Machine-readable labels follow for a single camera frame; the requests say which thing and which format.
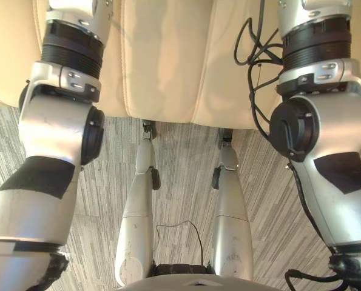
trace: robot leg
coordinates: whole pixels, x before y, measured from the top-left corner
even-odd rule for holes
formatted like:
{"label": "robot leg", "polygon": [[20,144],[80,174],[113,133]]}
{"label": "robot leg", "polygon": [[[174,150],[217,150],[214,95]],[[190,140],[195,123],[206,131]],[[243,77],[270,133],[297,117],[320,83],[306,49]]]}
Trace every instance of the robot leg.
{"label": "robot leg", "polygon": [[217,275],[252,280],[251,226],[237,171],[231,131],[224,129],[220,165],[213,176],[213,187],[219,189],[219,197],[210,265]]}

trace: beige leather seat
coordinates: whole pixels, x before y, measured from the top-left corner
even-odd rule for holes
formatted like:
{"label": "beige leather seat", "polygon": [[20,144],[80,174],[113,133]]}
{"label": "beige leather seat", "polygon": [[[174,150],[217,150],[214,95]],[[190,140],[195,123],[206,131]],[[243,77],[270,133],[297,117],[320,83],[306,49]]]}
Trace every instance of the beige leather seat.
{"label": "beige leather seat", "polygon": [[[46,6],[46,0],[0,1],[0,105],[18,106],[40,59]],[[244,20],[253,16],[257,23],[258,6],[255,0],[114,1],[97,106],[108,116],[254,128],[247,67],[235,65],[232,55]],[[266,1],[264,42],[277,27],[277,6],[278,0]],[[352,57],[361,63],[361,0],[354,1],[351,27]],[[240,55],[251,48],[246,31]],[[260,82],[280,69],[262,67]],[[274,87],[257,93],[267,115],[280,100]]]}

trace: black cable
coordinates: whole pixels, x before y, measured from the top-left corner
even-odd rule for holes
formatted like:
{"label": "black cable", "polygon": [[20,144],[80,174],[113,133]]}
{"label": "black cable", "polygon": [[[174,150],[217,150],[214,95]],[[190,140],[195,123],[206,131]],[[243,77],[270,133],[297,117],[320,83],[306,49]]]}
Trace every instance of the black cable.
{"label": "black cable", "polygon": [[[308,209],[308,206],[307,206],[307,203],[306,203],[306,199],[304,197],[304,193],[303,193],[303,187],[302,187],[302,182],[300,181],[300,178],[299,178],[299,175],[298,173],[296,172],[296,169],[295,167],[292,165],[292,161],[289,159],[289,162],[288,162],[288,165],[287,165],[291,171],[293,172],[294,174],[294,178],[295,178],[295,183],[296,183],[296,187],[297,187],[297,192],[299,194],[299,200],[300,200],[300,203],[302,204],[302,207],[303,207],[303,210],[304,210],[304,213],[306,214],[309,222],[312,224],[312,227],[315,229],[316,233],[318,234],[318,236],[323,240],[323,237],[322,235],[320,234],[320,230],[318,229],[318,226],[314,220],[314,218],[312,217],[311,215],[311,212],[309,211]],[[332,247],[327,247],[329,249],[329,251],[334,254],[336,251],[332,248]]]}
{"label": "black cable", "polygon": [[[291,291],[296,291],[295,287],[293,286],[290,278],[298,278],[298,279],[307,279],[310,281],[320,282],[320,283],[330,283],[330,282],[336,282],[338,280],[341,280],[341,278],[338,275],[333,275],[329,277],[318,277],[318,276],[311,276],[306,273],[302,273],[298,270],[288,270],[285,275],[285,281],[287,282],[287,285]],[[343,281],[341,285],[339,285],[337,288],[332,289],[331,291],[344,291],[348,287],[348,283],[346,281]]]}
{"label": "black cable", "polygon": [[349,287],[349,283],[347,283],[346,281],[342,281],[341,285],[330,291],[345,291],[348,287]]}
{"label": "black cable", "polygon": [[202,240],[200,239],[200,235],[199,235],[198,228],[196,227],[196,225],[195,225],[191,220],[184,220],[184,221],[182,221],[182,222],[180,222],[180,223],[178,223],[178,224],[174,224],[174,225],[172,225],[172,226],[167,226],[167,225],[165,225],[165,224],[156,224],[156,232],[157,232],[158,240],[157,240],[157,245],[156,245],[154,251],[156,251],[156,249],[157,249],[157,247],[158,247],[158,244],[160,243],[160,234],[159,234],[159,232],[158,232],[158,227],[159,227],[159,226],[162,226],[162,227],[177,227],[177,226],[179,226],[179,225],[181,225],[181,224],[184,224],[184,223],[186,223],[186,222],[191,223],[191,225],[194,227],[195,231],[197,232],[197,236],[198,236],[198,240],[199,240],[199,246],[200,246],[200,257],[201,257],[201,263],[200,263],[200,264],[203,266],[203,246],[202,246]]}
{"label": "black cable", "polygon": [[[237,36],[237,40],[235,41],[234,61],[235,61],[235,63],[237,65],[249,65],[249,68],[248,68],[248,85],[249,85],[249,99],[250,99],[250,102],[251,102],[252,117],[253,117],[254,123],[255,123],[256,128],[258,129],[258,131],[261,133],[261,135],[265,139],[268,140],[268,134],[261,127],[260,122],[258,121],[257,113],[267,123],[269,123],[269,119],[265,116],[265,114],[256,105],[256,103],[255,103],[255,93],[256,93],[256,91],[258,89],[260,89],[262,87],[265,87],[265,86],[267,86],[269,84],[272,84],[273,82],[278,80],[278,77],[276,77],[276,78],[274,78],[272,80],[269,80],[269,81],[267,81],[267,82],[265,82],[265,83],[263,83],[261,85],[259,85],[258,81],[257,81],[256,88],[253,88],[252,69],[256,64],[258,64],[258,66],[261,66],[264,63],[282,65],[282,59],[280,59],[278,56],[276,56],[273,52],[269,51],[269,49],[271,49],[273,47],[282,48],[282,45],[281,44],[270,44],[273,37],[277,34],[278,29],[276,29],[273,32],[273,34],[269,37],[269,39],[265,42],[265,44],[262,44],[260,42],[261,31],[262,31],[262,27],[263,27],[264,7],[265,7],[265,0],[261,0],[260,1],[260,11],[259,11],[259,15],[258,15],[257,35],[255,35],[254,32],[253,32],[252,18],[248,18],[247,20],[245,20],[244,24],[242,25],[242,27],[240,29],[240,32],[239,32],[239,34]],[[248,26],[249,35],[250,35],[251,39],[253,40],[254,45],[253,45],[252,51],[251,51],[250,55],[247,57],[247,59],[245,61],[240,61],[238,59],[238,56],[237,56],[238,55],[238,46],[240,45],[242,34],[243,34],[246,26]],[[263,53],[265,53],[270,59],[261,59],[261,60],[259,60],[258,58]]]}

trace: floor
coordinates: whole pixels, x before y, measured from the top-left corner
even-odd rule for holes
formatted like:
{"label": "floor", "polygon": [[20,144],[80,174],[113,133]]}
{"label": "floor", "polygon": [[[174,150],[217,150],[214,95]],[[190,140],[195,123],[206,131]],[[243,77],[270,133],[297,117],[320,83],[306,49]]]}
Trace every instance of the floor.
{"label": "floor", "polygon": [[[0,108],[0,185],[22,163],[18,110]],[[158,123],[154,140],[161,189],[153,195],[156,224],[193,221],[201,235],[204,263],[210,255],[217,190],[211,176],[218,162],[217,129],[194,124]],[[49,288],[115,290],[113,262],[123,205],[134,173],[141,138],[141,121],[106,118],[101,155],[84,168],[69,241],[62,251],[70,260],[60,280]],[[240,161],[240,180],[252,225],[254,280],[287,290],[284,273],[300,269],[329,275],[329,253],[312,229],[300,205],[287,160],[253,130],[236,130],[234,149]],[[160,228],[157,263],[200,262],[195,230],[188,224]],[[297,290],[329,290],[294,280]]]}

